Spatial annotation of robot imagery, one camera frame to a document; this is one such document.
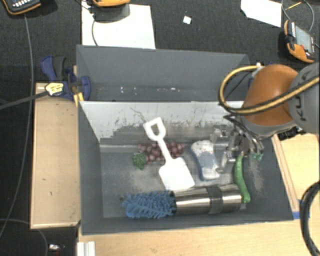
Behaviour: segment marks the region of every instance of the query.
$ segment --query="blue clamp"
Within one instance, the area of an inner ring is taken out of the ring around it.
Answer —
[[[91,84],[88,76],[82,76],[80,81],[77,81],[76,75],[73,73],[71,68],[66,68],[64,73],[67,76],[67,81],[64,80],[63,67],[65,57],[53,57],[49,55],[41,61],[42,72],[49,78],[49,81],[59,82],[63,84],[63,93],[59,95],[64,99],[73,101],[75,92],[72,88],[76,87],[77,92],[83,93],[83,98],[87,101],[91,93]]]

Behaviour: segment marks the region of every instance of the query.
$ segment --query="gray bin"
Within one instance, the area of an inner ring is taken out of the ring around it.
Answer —
[[[187,148],[195,141],[208,139],[214,125],[230,125],[223,119],[227,113],[217,103],[221,80],[232,69],[248,65],[248,58],[243,54],[112,47],[78,46],[77,50],[78,76],[88,75],[95,90],[92,101],[80,102],[78,108],[81,230],[84,235],[293,219],[270,139],[263,141],[264,156],[256,171],[248,171],[248,161],[244,161],[244,178],[251,192],[251,202],[245,209],[216,215],[128,218],[121,207],[123,196],[165,189],[158,175],[160,164],[144,170],[132,164],[137,144],[150,142],[142,124],[161,117],[167,129],[165,140],[185,143]],[[199,67],[189,68],[182,75],[183,66],[190,67],[191,59]],[[134,63],[140,63],[144,69],[137,68]],[[134,72],[122,72],[130,68]],[[243,101],[247,83],[248,80],[243,81],[237,88],[233,100]],[[121,87],[130,93],[122,93]],[[196,186],[202,186],[188,149],[183,157]],[[222,175],[213,184],[230,181],[232,177]]]

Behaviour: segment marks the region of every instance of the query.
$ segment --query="yellow label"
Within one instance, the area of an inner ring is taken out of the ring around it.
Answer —
[[[64,92],[64,84],[60,82],[51,82],[45,87],[45,90],[50,96],[58,96]]]

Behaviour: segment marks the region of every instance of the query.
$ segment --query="white toy shovel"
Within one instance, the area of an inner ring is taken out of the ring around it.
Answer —
[[[159,134],[156,135],[152,130],[152,126],[156,125]],[[162,154],[165,159],[165,164],[159,169],[159,175],[167,190],[184,190],[195,185],[195,182],[190,174],[188,166],[182,157],[173,159],[164,141],[166,128],[161,120],[157,117],[143,124],[144,130],[150,140],[159,144]]]

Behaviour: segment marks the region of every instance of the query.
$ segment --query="wooden board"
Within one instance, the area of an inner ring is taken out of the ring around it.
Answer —
[[[45,84],[36,85],[36,93]],[[30,227],[75,226],[80,220],[74,102],[45,96],[35,101]]]

